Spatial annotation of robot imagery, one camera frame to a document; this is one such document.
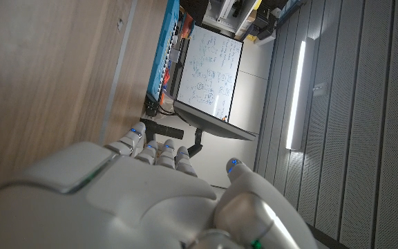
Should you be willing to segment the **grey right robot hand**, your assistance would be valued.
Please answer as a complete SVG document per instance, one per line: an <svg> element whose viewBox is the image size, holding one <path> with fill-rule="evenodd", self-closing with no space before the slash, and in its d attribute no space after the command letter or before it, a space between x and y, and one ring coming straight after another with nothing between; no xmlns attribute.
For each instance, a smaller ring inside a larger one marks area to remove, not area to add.
<svg viewBox="0 0 398 249"><path fill-rule="evenodd" d="M0 185L0 248L315 248L287 199L243 161L217 195L186 147L79 142Z"/></svg>

